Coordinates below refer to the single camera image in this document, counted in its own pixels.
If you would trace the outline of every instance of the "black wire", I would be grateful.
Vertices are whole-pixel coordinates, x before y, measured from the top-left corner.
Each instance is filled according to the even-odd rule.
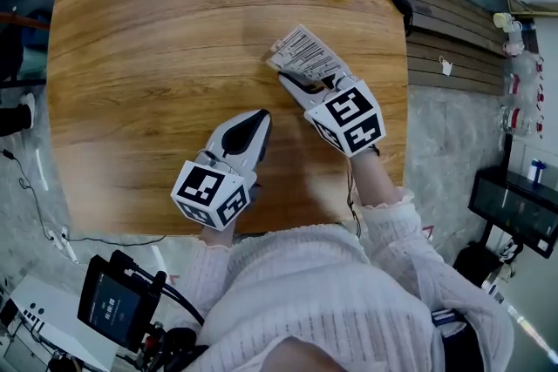
[[[191,314],[195,318],[195,320],[197,320],[200,323],[201,326],[203,326],[205,320],[200,315],[200,313],[195,309],[195,307],[192,304],[190,304],[190,302],[184,296],[182,295],[180,295],[180,297],[176,296],[166,289],[163,289],[161,293],[163,293],[165,296],[168,296],[174,302],[177,302],[182,307],[184,307],[188,311],[188,313]]]
[[[153,277],[153,275],[148,273],[142,267],[134,265],[133,269],[136,272],[147,277],[147,279],[154,281],[155,278]],[[191,314],[195,318],[195,320],[197,320],[203,326],[203,323],[205,322],[203,316],[200,315],[200,312],[198,312],[198,310],[190,303],[190,301],[182,296],[182,294],[180,294],[180,292],[176,288],[168,284],[164,284],[163,291],[161,293],[163,293],[165,296],[168,296],[173,301],[178,302],[182,307],[186,309],[186,311],[188,311],[189,314]]]
[[[37,338],[34,334],[33,334],[33,330],[35,329],[35,326],[37,325],[38,320],[35,321],[35,324],[33,324],[32,328],[28,328],[27,324],[23,324],[23,326],[27,329],[27,331],[31,334],[31,338],[33,338],[34,342],[37,342],[38,344],[40,344],[44,350],[46,350],[46,353],[49,354],[50,356],[54,355],[54,352],[50,352],[49,349],[46,348],[46,346],[44,345],[43,341],[40,340],[39,338]]]
[[[128,364],[134,366],[135,369],[137,369],[137,364],[136,364],[137,359],[134,359],[134,358],[132,358],[131,356],[128,356],[128,355],[121,355],[121,354],[116,354],[116,357],[120,358],[121,360],[124,360]]]
[[[347,206],[349,207],[350,212],[352,213],[352,218],[357,223],[357,237],[360,239],[360,234],[361,234],[360,219],[358,218],[357,213],[355,212],[354,209],[355,202],[352,200],[351,197],[354,182],[355,182],[355,178],[352,176],[352,169],[350,168],[350,166],[348,166],[347,167],[347,189],[349,191],[347,193]]]
[[[10,151],[7,150],[2,150],[2,154],[4,155],[4,157],[6,157],[7,159],[12,159],[15,162],[17,162],[17,165],[19,166],[19,170],[21,171],[21,174],[23,175],[23,177],[19,178],[19,185],[21,186],[22,189],[30,189],[31,192],[33,193],[33,198],[35,199],[35,206],[37,207],[37,215],[38,215],[38,221],[41,224],[41,229],[43,230],[43,236],[48,240],[48,241],[52,241],[53,238],[50,237],[47,233],[46,230],[44,228],[44,222],[43,222],[43,215],[41,214],[41,208],[38,205],[38,198],[37,198],[37,194],[35,193],[35,189],[33,188],[33,186],[31,185],[31,182],[29,180],[29,178],[27,177],[27,175],[25,175],[25,171],[24,168],[21,166],[21,163],[19,161],[19,159],[17,159],[17,157],[11,153]],[[158,239],[155,240],[149,240],[148,242],[140,242],[140,243],[118,243],[118,242],[110,242],[109,240],[102,240],[102,239],[96,239],[94,237],[83,237],[81,239],[66,239],[69,242],[81,242],[83,240],[92,240],[95,242],[101,242],[101,243],[105,243],[106,245],[115,245],[116,247],[142,247],[144,245],[150,245],[152,243],[157,243],[157,242],[161,242],[163,239],[166,238],[165,236],[159,237]]]
[[[37,206],[38,221],[41,224],[41,229],[43,230],[43,236],[47,240],[52,240],[52,237],[49,237],[46,234],[46,230],[44,229],[43,215],[41,214],[41,208],[38,205],[38,199],[37,199],[37,194],[35,193],[35,189],[31,185],[31,182],[27,178],[27,175],[25,175],[24,168],[21,166],[21,163],[19,162],[19,160],[15,156],[14,156],[13,160],[17,162],[17,165],[19,166],[19,170],[21,171],[21,174],[23,175],[22,178],[21,177],[19,178],[19,185],[21,186],[22,189],[31,189],[31,192],[33,193],[33,199],[35,199],[35,205]]]
[[[116,245],[117,247],[141,247],[143,245],[150,245],[152,243],[161,242],[163,239],[166,238],[165,236],[161,236],[158,239],[149,240],[148,242],[140,242],[140,243],[118,243],[118,242],[110,242],[109,240],[102,240],[102,239],[95,239],[94,237],[83,237],[81,239],[66,239],[69,242],[83,242],[84,240],[92,240],[94,242],[102,242],[106,245]]]

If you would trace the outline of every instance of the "white knit sweater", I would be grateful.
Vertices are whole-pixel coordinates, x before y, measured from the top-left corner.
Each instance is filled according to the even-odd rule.
[[[443,371],[431,310],[458,309],[480,340],[486,370],[503,371],[513,328],[487,294],[447,266],[421,233],[412,194],[394,206],[359,207],[368,256],[339,225],[300,227],[232,248],[197,241],[178,289],[206,322],[173,310],[209,349],[187,370],[258,371],[289,336],[311,342],[350,372]]]

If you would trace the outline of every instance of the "monitor screen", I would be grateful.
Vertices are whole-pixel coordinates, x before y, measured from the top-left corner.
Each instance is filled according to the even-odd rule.
[[[140,296],[101,273],[95,287],[89,322],[101,333],[124,344]]]

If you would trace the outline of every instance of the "wooden table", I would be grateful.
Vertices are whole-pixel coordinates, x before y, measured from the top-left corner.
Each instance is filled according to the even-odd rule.
[[[48,62],[52,144],[73,225],[188,234],[170,191],[186,159],[237,113],[272,112],[262,196],[241,232],[349,219],[344,157],[262,61],[297,24],[366,80],[384,114],[383,161],[401,183],[407,72],[390,0],[56,0]]]

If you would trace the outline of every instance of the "wooden slat wall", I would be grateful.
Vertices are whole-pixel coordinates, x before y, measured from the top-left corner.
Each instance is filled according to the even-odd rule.
[[[453,64],[450,76],[442,73],[440,56]],[[411,85],[503,93],[506,59],[441,37],[413,32],[407,38],[407,64]]]
[[[465,41],[504,56],[505,34],[492,15],[467,0],[409,0],[414,10],[413,27]]]
[[[467,0],[409,0],[415,11],[407,37],[409,84],[503,93],[506,35],[492,15]],[[453,64],[442,74],[439,58]]]

